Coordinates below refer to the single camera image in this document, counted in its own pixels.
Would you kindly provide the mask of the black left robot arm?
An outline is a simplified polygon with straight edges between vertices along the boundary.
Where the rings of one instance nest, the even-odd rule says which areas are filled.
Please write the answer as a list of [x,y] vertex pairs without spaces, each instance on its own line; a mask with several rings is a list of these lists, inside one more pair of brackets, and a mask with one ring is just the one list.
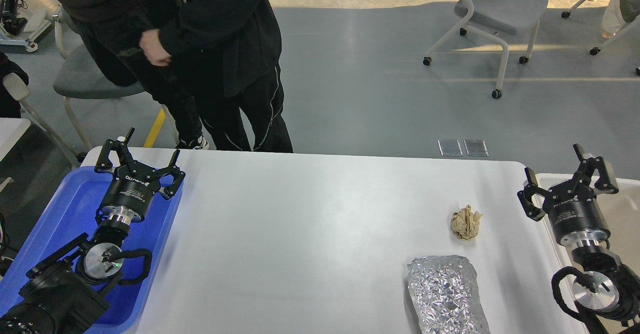
[[182,195],[125,137],[62,181],[1,282],[3,334],[121,334],[139,318]]

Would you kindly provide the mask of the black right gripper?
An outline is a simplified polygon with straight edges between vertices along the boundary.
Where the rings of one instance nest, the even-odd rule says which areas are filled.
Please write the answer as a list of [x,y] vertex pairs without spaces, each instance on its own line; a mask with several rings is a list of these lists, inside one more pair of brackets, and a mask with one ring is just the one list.
[[[580,161],[573,180],[576,186],[581,185],[593,193],[579,191],[576,194],[555,195],[548,189],[540,188],[535,171],[525,167],[526,183],[517,197],[526,217],[539,222],[547,214],[555,242],[575,248],[579,241],[604,242],[610,238],[611,231],[597,198],[599,194],[617,194],[619,188],[617,178],[610,176],[613,170],[610,163],[602,156],[586,157],[585,150],[579,144],[574,144],[573,149]],[[534,195],[544,198],[542,208],[533,203]]]

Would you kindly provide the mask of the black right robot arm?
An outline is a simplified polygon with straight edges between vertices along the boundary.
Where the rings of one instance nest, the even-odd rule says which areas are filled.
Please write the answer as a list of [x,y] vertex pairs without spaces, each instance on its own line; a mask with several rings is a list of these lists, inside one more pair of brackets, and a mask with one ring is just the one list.
[[544,189],[526,167],[517,197],[528,218],[548,217],[556,243],[570,249],[579,265],[561,268],[551,278],[557,306],[590,334],[607,332],[601,319],[617,321],[624,334],[637,334],[639,276],[610,250],[610,228],[597,203],[599,194],[618,193],[617,180],[603,157],[586,156],[578,144],[573,149],[579,166],[571,179]]

